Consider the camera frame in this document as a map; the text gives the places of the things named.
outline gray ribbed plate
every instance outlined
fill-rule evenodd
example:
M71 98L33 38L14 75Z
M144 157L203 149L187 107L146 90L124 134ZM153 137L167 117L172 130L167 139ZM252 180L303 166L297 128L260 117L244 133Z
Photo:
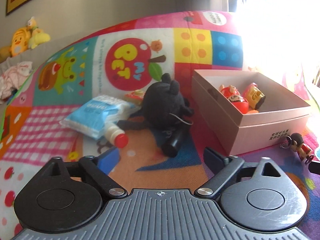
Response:
M90 224L63 234L23 230L16 240L299 240L298 228L275 234L245 230L227 220L212 200L187 189L134 189L124 199L111 200Z

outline silver screw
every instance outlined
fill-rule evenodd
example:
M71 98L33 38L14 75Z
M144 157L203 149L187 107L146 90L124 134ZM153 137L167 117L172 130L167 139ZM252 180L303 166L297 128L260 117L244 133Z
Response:
M197 190L197 192L199 195L202 195L202 196L209 196L213 193L212 189L207 187L201 187Z
M115 188L112 188L111 190L109 190L109 193L113 196L121 196L124 194L124 189L119 188L119 187L115 187Z

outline light blue dot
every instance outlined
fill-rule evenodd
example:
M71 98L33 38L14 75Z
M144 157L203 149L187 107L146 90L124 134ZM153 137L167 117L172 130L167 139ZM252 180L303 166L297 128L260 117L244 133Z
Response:
M239 45L239 41L237 41L236 39L232 39L231 40L231 44L235 47L237 47Z
M219 42L220 44L225 44L225 43L226 43L226 39L225 39L224 37L222 37L222 36L219 36L219 37L218 37L218 42Z
M227 58L227 54L224 51L219 52L219 59L225 60Z
M237 62L239 60L239 55L238 53L234 53L231 56L232 61Z

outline white bottle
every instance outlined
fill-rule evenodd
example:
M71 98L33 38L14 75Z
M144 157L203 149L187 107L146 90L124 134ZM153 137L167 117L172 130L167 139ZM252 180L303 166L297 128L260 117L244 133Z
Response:
M129 141L125 132L112 122L105 123L105 138L114 146L124 148Z

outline crumpled clothing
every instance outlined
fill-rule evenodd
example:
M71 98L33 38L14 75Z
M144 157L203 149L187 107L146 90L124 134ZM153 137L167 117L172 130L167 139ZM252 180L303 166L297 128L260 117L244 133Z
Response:
M0 76L0 97L5 100L12 95L12 91L19 88L32 72L32 62L23 61L7 69Z

